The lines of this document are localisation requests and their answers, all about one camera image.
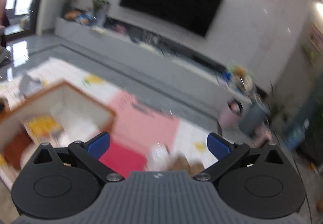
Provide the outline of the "orange cardboard box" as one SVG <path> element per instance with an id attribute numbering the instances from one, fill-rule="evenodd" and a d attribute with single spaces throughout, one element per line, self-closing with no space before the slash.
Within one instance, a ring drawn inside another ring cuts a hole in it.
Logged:
<path id="1" fill-rule="evenodd" d="M 33 136 L 26 122 L 43 115 L 51 115 L 62 125 L 62 131 L 43 137 Z M 73 141 L 86 142 L 103 131 L 112 131 L 116 116 L 116 112 L 109 106 L 72 84 L 55 84 L 1 115 L 1 156 L 3 157 L 2 152 L 6 144 L 22 131 L 26 131 L 33 141 L 28 148 L 38 146 L 42 142 L 50 142 L 55 147 L 65 147 Z"/>

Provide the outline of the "yellow snack packet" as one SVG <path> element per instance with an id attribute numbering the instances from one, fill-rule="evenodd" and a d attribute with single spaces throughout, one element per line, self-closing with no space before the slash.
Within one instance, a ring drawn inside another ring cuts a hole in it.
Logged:
<path id="1" fill-rule="evenodd" d="M 36 137 L 48 136 L 63 129 L 51 115 L 33 117 L 26 122 L 26 125 L 30 133 Z"/>

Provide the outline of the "potted green plant left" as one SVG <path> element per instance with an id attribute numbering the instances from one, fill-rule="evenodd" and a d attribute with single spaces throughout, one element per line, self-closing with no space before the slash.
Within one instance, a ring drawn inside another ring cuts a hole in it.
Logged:
<path id="1" fill-rule="evenodd" d="M 91 0 L 92 1 L 92 13 L 95 20 L 95 25 L 100 28 L 104 28 L 107 12 L 110 7 L 108 0 Z"/>

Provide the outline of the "clear plastic bag bundle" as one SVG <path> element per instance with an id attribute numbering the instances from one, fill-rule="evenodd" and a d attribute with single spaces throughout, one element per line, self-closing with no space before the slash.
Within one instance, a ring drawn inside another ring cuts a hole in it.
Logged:
<path id="1" fill-rule="evenodd" d="M 149 171 L 166 171 L 170 163 L 170 153 L 166 145 L 156 143 L 148 157 L 147 168 Z"/>

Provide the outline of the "grey-blue trash can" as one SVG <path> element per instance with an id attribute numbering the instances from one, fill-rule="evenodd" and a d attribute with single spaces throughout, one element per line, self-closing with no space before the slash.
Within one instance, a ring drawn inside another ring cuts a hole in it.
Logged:
<path id="1" fill-rule="evenodd" d="M 269 115 L 267 106 L 261 102 L 255 102 L 238 123 L 238 128 L 244 134 L 252 136 L 255 129 L 263 122 L 267 115 Z"/>

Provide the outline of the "dark cabinet with plants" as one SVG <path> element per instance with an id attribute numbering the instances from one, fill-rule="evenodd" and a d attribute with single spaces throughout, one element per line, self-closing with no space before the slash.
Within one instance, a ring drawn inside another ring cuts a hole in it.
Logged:
<path id="1" fill-rule="evenodd" d="M 309 125 L 305 130 L 304 141 L 296 148 L 296 152 L 319 166 L 322 164 L 322 76 L 316 82 L 301 114 Z"/>

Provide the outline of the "brown flower-shaped sponge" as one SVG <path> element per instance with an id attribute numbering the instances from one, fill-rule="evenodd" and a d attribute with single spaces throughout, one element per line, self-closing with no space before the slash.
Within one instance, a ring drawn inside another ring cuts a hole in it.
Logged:
<path id="1" fill-rule="evenodd" d="M 4 160 L 15 170 L 20 170 L 21 156 L 24 150 L 32 143 L 33 141 L 26 131 L 18 133 L 13 140 L 4 147 L 2 152 Z"/>

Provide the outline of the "blue water bottle jug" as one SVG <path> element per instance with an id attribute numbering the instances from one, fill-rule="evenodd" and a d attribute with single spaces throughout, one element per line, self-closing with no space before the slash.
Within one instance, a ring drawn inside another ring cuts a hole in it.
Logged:
<path id="1" fill-rule="evenodd" d="M 301 125 L 296 126 L 284 139 L 288 150 L 295 150 L 305 140 L 306 131 L 309 127 L 309 120 L 306 119 Z"/>

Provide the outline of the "small pink heater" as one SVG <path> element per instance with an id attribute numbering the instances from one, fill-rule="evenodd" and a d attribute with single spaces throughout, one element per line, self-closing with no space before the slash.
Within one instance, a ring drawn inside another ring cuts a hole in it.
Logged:
<path id="1" fill-rule="evenodd" d="M 272 133 L 266 124 L 262 123 L 255 129 L 255 135 L 253 138 L 255 148 L 260 148 L 272 140 Z"/>

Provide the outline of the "brown plush slippers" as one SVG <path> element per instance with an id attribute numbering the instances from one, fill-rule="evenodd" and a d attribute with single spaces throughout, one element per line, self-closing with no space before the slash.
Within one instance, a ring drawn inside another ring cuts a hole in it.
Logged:
<path id="1" fill-rule="evenodd" d="M 173 158 L 167 168 L 168 171 L 186 171 L 189 176 L 193 177 L 205 170 L 201 161 L 189 161 L 184 155 L 177 155 Z"/>

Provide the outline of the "teddy bear on console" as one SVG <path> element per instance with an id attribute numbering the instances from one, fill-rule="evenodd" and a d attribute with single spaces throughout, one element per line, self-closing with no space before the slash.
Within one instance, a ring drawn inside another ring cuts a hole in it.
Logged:
<path id="1" fill-rule="evenodd" d="M 235 66 L 232 69 L 232 74 L 236 79 L 244 79 L 247 75 L 246 69 L 241 66 Z"/>

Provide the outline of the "framed wall picture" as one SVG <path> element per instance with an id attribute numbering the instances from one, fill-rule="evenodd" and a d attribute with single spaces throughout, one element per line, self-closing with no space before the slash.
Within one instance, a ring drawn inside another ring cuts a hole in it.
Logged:
<path id="1" fill-rule="evenodd" d="M 310 43 L 314 46 L 314 48 L 322 54 L 323 49 L 323 35 L 322 32 L 318 29 L 318 27 L 315 24 L 311 25 L 308 39 Z"/>

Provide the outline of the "grey TV console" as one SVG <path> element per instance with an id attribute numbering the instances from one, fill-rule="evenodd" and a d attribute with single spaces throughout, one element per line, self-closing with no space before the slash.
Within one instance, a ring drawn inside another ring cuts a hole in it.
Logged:
<path id="1" fill-rule="evenodd" d="M 133 43 L 129 37 L 96 27 L 57 18 L 55 34 L 91 50 L 129 70 L 129 75 L 210 113 L 223 109 L 236 99 L 244 109 L 251 100 L 241 93 L 220 85 L 215 75 L 146 43 Z"/>

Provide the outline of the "red Wonderlab box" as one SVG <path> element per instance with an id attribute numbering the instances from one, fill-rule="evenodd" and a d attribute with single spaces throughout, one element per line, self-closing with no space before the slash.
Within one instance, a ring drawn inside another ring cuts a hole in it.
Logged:
<path id="1" fill-rule="evenodd" d="M 143 171 L 146 164 L 144 155 L 116 142 L 111 142 L 109 149 L 99 161 L 123 176 L 131 171 Z"/>

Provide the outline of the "pink paper placemat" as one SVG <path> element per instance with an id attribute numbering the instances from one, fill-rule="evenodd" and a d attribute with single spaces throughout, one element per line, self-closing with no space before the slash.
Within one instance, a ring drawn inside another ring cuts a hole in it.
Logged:
<path id="1" fill-rule="evenodd" d="M 117 93 L 108 105 L 117 114 L 110 133 L 114 142 L 143 155 L 156 144 L 172 148 L 180 125 L 178 118 L 145 107 L 125 91 Z"/>

